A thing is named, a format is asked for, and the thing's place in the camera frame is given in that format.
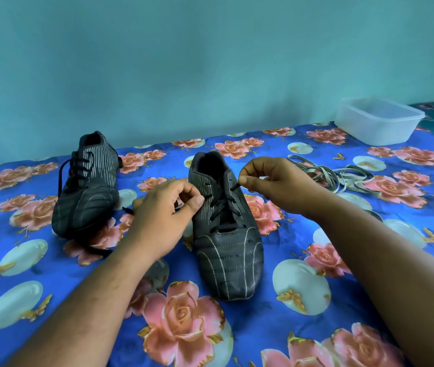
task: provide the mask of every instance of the hand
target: hand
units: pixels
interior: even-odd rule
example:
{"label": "hand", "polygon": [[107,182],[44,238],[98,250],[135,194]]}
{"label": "hand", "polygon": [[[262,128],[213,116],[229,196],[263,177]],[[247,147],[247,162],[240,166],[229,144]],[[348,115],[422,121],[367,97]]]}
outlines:
{"label": "hand", "polygon": [[[185,204],[175,212],[178,197]],[[204,200],[198,189],[187,181],[165,181],[149,191],[146,197],[134,200],[134,221],[124,240],[143,245],[156,261],[177,244]]]}
{"label": "hand", "polygon": [[292,214],[313,219],[317,207],[333,195],[312,178],[283,158],[258,157],[239,173],[238,182],[250,192],[256,191]]}

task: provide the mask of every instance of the translucent container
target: translucent container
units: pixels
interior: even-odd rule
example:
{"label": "translucent container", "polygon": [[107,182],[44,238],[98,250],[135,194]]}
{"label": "translucent container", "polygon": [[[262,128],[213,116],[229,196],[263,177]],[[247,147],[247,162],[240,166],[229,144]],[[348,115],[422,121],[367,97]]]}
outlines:
{"label": "translucent container", "polygon": [[425,116],[418,110],[380,98],[341,100],[335,124],[368,145],[403,143]]}

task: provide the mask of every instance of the shoe upper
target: shoe upper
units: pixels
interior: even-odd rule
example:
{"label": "shoe upper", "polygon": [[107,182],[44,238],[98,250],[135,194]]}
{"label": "shoe upper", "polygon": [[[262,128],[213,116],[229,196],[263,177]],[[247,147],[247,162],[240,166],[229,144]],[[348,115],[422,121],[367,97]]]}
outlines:
{"label": "shoe upper", "polygon": [[193,217],[203,279],[222,300],[250,298],[263,270],[263,244],[234,173],[218,152],[200,152],[188,178],[206,197]]}
{"label": "shoe upper", "polygon": [[106,225],[119,199],[119,158],[104,135],[96,131],[81,137],[78,150],[67,162],[70,169],[64,188],[62,166],[59,171],[59,198],[52,229],[63,238],[89,239]]}

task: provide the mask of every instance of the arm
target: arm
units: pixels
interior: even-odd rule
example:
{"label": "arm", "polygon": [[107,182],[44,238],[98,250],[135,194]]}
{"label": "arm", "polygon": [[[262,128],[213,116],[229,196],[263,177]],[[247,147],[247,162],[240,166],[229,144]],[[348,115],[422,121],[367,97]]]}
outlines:
{"label": "arm", "polygon": [[[434,365],[434,257],[317,185],[285,159],[257,158],[239,175],[288,212],[317,222],[416,366]],[[261,180],[259,176],[268,176]]]}
{"label": "arm", "polygon": [[[174,213],[178,196],[187,203]],[[142,204],[136,200],[134,205],[140,207],[119,247],[67,297],[6,366],[106,366],[137,284],[149,267],[176,245],[203,200],[198,190],[183,180],[154,188]]]}

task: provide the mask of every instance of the black sneaker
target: black sneaker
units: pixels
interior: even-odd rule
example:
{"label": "black sneaker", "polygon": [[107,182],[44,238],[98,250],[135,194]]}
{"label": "black sneaker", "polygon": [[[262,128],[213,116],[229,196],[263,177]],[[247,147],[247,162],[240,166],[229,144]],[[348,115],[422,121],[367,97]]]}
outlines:
{"label": "black sneaker", "polygon": [[263,271],[263,244],[234,173],[219,152],[200,152],[188,180],[205,196],[193,217],[201,276],[215,297],[250,298]]}
{"label": "black sneaker", "polygon": [[[69,177],[62,188],[62,169],[69,162]],[[52,215],[52,230],[76,239],[92,253],[108,256],[111,250],[91,247],[88,242],[106,225],[119,200],[117,170],[122,160],[101,132],[83,135],[79,148],[59,169],[59,199]]]}

